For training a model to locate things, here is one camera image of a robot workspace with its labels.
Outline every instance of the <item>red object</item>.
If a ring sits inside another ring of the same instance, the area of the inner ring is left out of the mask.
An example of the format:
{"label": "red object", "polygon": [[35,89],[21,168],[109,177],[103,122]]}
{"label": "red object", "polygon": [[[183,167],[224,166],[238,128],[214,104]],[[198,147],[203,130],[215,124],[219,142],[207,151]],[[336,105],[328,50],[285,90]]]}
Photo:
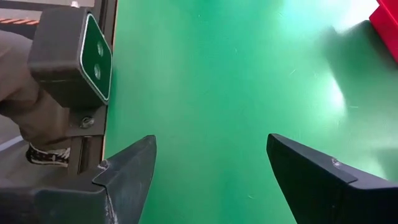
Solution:
{"label": "red object", "polygon": [[398,0],[377,0],[379,7],[369,18],[398,63]]}

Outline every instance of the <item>black and white shoe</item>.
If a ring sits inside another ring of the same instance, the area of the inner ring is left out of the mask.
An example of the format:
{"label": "black and white shoe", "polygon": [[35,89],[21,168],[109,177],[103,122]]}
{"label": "black and white shoe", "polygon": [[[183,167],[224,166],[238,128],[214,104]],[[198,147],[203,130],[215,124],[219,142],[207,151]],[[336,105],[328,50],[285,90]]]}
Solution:
{"label": "black and white shoe", "polygon": [[31,164],[68,167],[70,148],[41,151],[30,144],[25,155]]}

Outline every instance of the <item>brown pants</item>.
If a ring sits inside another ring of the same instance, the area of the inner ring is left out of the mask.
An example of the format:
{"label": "brown pants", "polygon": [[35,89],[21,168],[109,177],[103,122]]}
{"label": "brown pants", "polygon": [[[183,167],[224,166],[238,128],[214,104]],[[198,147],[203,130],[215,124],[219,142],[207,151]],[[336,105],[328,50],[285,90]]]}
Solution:
{"label": "brown pants", "polygon": [[31,44],[21,35],[0,30],[0,114],[11,118],[22,137],[36,148],[68,148],[65,132],[69,111],[31,77],[27,68]]}

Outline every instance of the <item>green floor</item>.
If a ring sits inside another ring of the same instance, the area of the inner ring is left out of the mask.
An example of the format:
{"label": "green floor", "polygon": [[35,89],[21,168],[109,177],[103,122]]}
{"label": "green floor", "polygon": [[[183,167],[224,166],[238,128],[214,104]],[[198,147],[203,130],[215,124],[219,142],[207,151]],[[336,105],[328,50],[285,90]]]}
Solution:
{"label": "green floor", "polygon": [[398,67],[365,21],[375,4],[119,0],[106,156],[157,136],[141,223],[294,223],[269,133],[398,180]]}

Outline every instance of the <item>person's leg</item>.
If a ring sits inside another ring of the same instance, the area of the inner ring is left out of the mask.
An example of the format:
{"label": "person's leg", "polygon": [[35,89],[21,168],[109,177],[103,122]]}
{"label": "person's leg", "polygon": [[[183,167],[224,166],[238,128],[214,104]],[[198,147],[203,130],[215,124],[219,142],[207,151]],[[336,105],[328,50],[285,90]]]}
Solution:
{"label": "person's leg", "polygon": [[[0,30],[0,114],[11,118],[31,143],[27,153],[30,162],[65,166],[68,152],[64,151],[70,147],[65,138],[69,111],[31,77],[27,68],[31,44],[21,35]],[[53,152],[62,156],[58,158]]]}

